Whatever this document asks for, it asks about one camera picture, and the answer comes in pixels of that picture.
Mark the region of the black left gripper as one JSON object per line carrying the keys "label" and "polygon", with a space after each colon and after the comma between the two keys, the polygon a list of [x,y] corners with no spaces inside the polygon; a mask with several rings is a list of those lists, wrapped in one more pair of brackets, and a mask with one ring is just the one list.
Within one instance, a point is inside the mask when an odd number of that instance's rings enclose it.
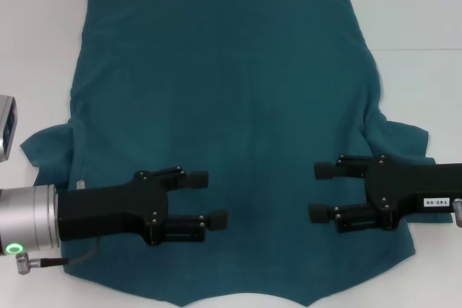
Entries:
{"label": "black left gripper", "polygon": [[226,210],[167,216],[167,191],[208,188],[209,173],[182,167],[136,172],[131,181],[58,194],[58,233],[62,241],[114,234],[138,234],[148,245],[204,242],[208,231],[228,226]]}

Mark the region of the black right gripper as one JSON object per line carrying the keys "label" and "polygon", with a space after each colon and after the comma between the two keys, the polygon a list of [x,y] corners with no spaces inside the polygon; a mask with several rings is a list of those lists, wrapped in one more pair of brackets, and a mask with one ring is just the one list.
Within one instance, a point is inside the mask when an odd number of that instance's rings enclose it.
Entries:
{"label": "black right gripper", "polygon": [[316,162],[313,169],[317,180],[365,178],[368,203],[308,205],[312,223],[332,221],[338,233],[392,230],[412,214],[453,213],[453,202],[461,199],[460,164],[408,165],[390,157],[342,154],[334,163]]}

